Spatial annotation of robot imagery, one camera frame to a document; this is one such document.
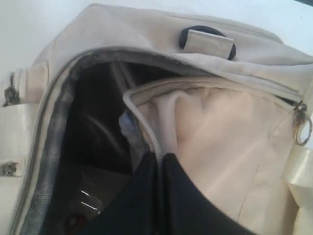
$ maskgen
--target metal zipper pull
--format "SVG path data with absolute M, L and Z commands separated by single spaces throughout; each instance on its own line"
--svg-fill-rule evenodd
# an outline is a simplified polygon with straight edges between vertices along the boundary
M 0 176 L 15 176 L 18 163 L 6 163 L 0 165 Z
M 15 105 L 20 102 L 18 91 L 15 89 L 15 73 L 10 76 L 10 87 L 4 90 L 5 103 L 3 107 Z
M 305 146 L 310 139 L 313 124 L 310 117 L 307 115 L 306 111 L 308 107 L 306 104 L 302 102 L 294 109 L 294 118 L 293 118 L 293 125 L 294 125 L 294 140 L 297 145 Z M 299 133 L 300 128 L 302 129 L 306 124 L 309 124 L 309 133 L 308 136 L 305 138 L 304 141 L 301 141 L 301 133 Z

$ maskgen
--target cream bag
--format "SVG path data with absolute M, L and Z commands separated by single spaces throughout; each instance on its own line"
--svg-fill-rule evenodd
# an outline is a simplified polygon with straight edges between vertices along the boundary
M 313 57 L 267 31 L 93 4 L 0 85 L 0 234 L 48 234 L 63 160 L 104 151 L 93 165 L 131 174 L 145 148 L 159 163 L 174 153 L 203 196 L 252 232 L 312 234 L 313 160 L 300 146 L 312 80 Z M 105 136 L 99 146 L 86 147 L 86 123 Z

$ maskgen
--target canvas backpack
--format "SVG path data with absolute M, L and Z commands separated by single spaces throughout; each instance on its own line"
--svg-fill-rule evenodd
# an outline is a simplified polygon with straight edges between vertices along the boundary
M 130 179 L 85 234 L 310 234 L 312 80 L 259 28 L 90 5 L 1 81 L 0 234 L 55 234 L 71 164 Z

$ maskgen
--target black loop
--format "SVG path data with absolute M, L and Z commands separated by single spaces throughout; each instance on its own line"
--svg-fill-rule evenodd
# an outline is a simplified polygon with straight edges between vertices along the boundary
M 179 47 L 181 49 L 184 49 L 186 46 L 189 30 L 195 30 L 195 31 L 203 32 L 203 33 L 210 33 L 210 34 L 226 37 L 223 33 L 219 32 L 218 30 L 216 30 L 214 28 L 208 27 L 208 26 L 204 26 L 204 25 L 192 26 L 192 27 L 183 29 L 180 33 Z M 236 55 L 236 46 L 235 46 L 235 44 L 233 44 L 231 51 L 230 51 L 230 54 L 229 54 L 229 57 L 228 57 L 228 60 L 232 60 L 235 57 L 235 55 Z

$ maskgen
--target metal ring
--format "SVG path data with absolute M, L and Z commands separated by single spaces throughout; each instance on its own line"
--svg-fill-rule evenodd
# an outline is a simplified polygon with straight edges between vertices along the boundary
M 305 125 L 306 123 L 309 123 L 309 133 L 308 133 L 308 136 L 306 137 L 306 139 L 303 141 L 303 142 L 300 142 L 298 140 L 298 131 L 300 129 L 300 127 L 302 125 Z M 294 133 L 294 139 L 295 139 L 295 142 L 297 145 L 300 145 L 300 146 L 305 146 L 308 142 L 309 142 L 309 139 L 311 137 L 311 133 L 312 133 L 312 130 L 313 130 L 313 123 L 312 123 L 312 120 L 310 119 L 310 117 L 306 117 L 305 121 L 303 122 L 303 124 L 301 125 L 298 125 L 295 129 L 295 133 Z

